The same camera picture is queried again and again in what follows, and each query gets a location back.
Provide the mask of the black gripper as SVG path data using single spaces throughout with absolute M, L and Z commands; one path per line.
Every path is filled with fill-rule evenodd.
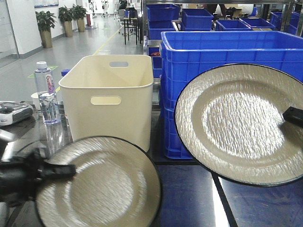
M 0 163 L 0 201 L 16 207 L 36 199 L 37 189 L 46 179 L 63 179 L 76 175 L 75 165 L 45 163 L 38 148 L 24 156 L 14 156 Z

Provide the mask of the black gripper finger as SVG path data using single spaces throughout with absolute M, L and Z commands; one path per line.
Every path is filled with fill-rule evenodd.
M 303 127 L 303 110 L 290 106 L 283 114 L 283 119 L 299 127 Z

